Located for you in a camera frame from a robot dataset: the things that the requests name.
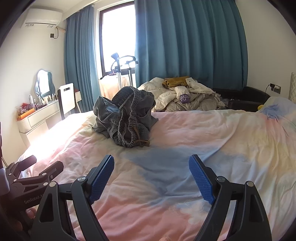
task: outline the window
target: window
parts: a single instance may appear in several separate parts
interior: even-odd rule
[[[114,59],[112,54],[119,57],[135,56],[136,44],[136,13],[134,2],[120,4],[100,11],[99,43],[102,74],[111,74]],[[128,66],[123,63],[120,67],[122,74],[127,74]]]

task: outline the black armrest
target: black armrest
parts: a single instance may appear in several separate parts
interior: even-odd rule
[[[259,102],[245,101],[245,100],[230,100],[228,102],[228,109],[230,110],[244,110],[248,112],[258,111],[258,106],[262,105]]]
[[[223,99],[240,99],[242,91],[228,90],[228,89],[213,89],[217,94],[221,95]]]
[[[253,102],[259,102],[261,104],[264,104],[268,99],[270,95],[266,94],[265,92],[252,88],[252,87],[244,87],[242,90],[242,95],[240,96],[240,100],[246,100],[246,101],[253,101]]]

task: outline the white comforter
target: white comforter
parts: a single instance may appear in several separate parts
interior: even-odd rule
[[[149,82],[142,84],[138,89],[149,91],[154,95],[156,105],[152,112],[174,112],[185,110],[216,110],[223,107],[224,103],[220,101],[220,95],[212,89],[198,83],[192,78],[187,78],[188,92],[190,95],[190,103],[182,104],[179,101],[179,96],[182,93],[178,92],[178,87],[166,89],[162,83],[164,79],[154,78]]]

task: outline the human hand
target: human hand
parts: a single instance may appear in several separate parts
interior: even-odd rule
[[[26,210],[26,214],[28,215],[28,217],[30,219],[35,218],[36,212],[37,212],[37,210],[34,207],[31,207]],[[14,218],[8,218],[8,221],[11,224],[11,226],[14,228],[15,231],[17,231],[17,232],[22,231],[22,224],[20,221],[14,219]]]

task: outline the purple label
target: purple label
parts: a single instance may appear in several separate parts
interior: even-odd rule
[[[189,103],[190,102],[189,96],[187,94],[180,95],[180,101],[182,104]]]

